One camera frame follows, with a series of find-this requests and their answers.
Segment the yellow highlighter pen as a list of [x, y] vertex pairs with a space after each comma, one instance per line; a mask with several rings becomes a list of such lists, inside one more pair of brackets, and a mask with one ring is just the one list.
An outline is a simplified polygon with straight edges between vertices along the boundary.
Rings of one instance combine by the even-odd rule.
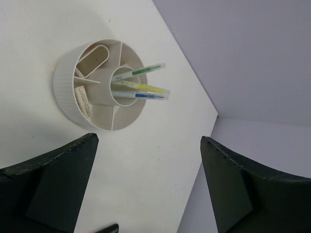
[[126, 80], [121, 80], [117, 82], [112, 82], [111, 83], [114, 86], [122, 86], [122, 87], [128, 87], [136, 90], [141, 90], [145, 92], [152, 92], [152, 93], [158, 93], [158, 94], [164, 94], [164, 95], [169, 95], [170, 91], [164, 88], [160, 87], [155, 87], [151, 85], [145, 85], [141, 83], [136, 83], [132, 81], [126, 81]]

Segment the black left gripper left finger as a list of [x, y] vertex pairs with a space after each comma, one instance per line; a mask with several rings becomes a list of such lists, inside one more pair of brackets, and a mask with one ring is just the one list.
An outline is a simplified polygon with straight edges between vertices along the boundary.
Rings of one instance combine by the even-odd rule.
[[95, 133], [0, 170], [2, 233], [72, 233], [95, 160]]

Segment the blue ballpoint pen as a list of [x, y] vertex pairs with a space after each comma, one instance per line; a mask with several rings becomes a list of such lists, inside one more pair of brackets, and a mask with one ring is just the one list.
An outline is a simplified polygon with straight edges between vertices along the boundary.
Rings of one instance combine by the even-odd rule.
[[168, 95], [143, 93], [143, 92], [120, 92], [112, 91], [112, 96], [115, 98], [131, 98], [131, 99], [155, 99], [155, 100], [168, 100]]

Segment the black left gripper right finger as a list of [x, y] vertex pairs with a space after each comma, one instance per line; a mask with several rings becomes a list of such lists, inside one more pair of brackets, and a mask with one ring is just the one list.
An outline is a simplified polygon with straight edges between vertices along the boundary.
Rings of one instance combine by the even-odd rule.
[[201, 138], [201, 157], [220, 233], [308, 233], [311, 181]]

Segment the white boxed eraser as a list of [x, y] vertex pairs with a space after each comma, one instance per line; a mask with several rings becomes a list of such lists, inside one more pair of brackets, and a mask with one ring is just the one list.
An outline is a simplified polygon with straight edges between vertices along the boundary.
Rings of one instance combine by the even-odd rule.
[[83, 115], [86, 118], [91, 118], [92, 117], [92, 110], [91, 110], [91, 107], [90, 107], [90, 104], [89, 104], [89, 101], [87, 98], [85, 87], [83, 85], [75, 87], [74, 93], [75, 93], [77, 103], [78, 103], [80, 110], [83, 113]]

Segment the blue capped black highlighter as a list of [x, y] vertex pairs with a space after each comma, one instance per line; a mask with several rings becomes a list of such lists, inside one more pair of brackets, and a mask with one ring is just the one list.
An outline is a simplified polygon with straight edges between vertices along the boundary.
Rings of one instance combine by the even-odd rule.
[[114, 223], [109, 226], [105, 226], [102, 229], [97, 230], [95, 233], [118, 233], [119, 232], [119, 225]]

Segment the green pen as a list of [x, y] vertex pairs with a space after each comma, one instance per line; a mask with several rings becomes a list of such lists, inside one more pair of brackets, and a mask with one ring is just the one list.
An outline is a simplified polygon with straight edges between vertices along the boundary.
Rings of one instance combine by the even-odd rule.
[[165, 63], [155, 64], [155, 65], [151, 65], [151, 66], [147, 66], [147, 67], [142, 67], [142, 68], [139, 68], [137, 70], [127, 71], [127, 72], [124, 72], [121, 74], [113, 75], [111, 78], [111, 82], [117, 82], [119, 80], [132, 78], [132, 77], [140, 75], [140, 74], [153, 72], [153, 71], [160, 70], [163, 68], [165, 68]]

